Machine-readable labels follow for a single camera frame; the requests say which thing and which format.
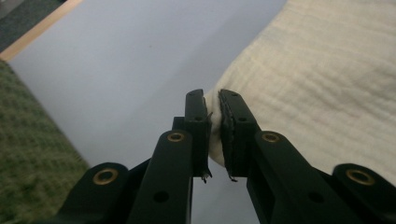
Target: cream towel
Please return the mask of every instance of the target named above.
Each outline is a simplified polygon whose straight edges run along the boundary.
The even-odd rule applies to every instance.
[[[314,167],[353,162],[396,184],[396,1],[289,0],[205,97],[223,164],[220,89]]]

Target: white table surface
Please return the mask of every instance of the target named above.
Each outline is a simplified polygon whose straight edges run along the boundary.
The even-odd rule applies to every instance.
[[[133,168],[286,0],[85,0],[11,66],[89,165]],[[246,180],[194,179],[192,223],[258,223]]]

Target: wooden edge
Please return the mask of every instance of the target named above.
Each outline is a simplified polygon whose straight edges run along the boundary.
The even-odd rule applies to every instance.
[[[56,21],[62,18],[64,15],[69,13],[73,8],[78,6],[82,0],[67,0],[55,11],[48,15],[39,24],[29,30],[26,34],[15,41],[11,46],[6,48],[0,53],[0,59],[6,62],[11,61],[19,52],[26,48],[36,38],[43,34],[48,28],[51,27]]]

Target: green cushion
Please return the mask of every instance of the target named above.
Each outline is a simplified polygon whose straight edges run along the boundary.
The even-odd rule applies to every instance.
[[[88,169],[43,108],[0,61],[0,223],[51,217]]]

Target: black metal bracket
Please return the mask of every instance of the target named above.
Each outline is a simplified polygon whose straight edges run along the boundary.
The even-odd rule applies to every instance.
[[[282,134],[262,132],[240,94],[219,98],[225,166],[232,180],[247,178],[260,223],[396,223],[396,188],[383,177],[356,164],[327,175]],[[185,117],[174,118],[150,160],[130,171],[91,168],[59,213],[36,223],[190,223],[192,178],[211,176],[210,126],[203,91],[189,92]]]

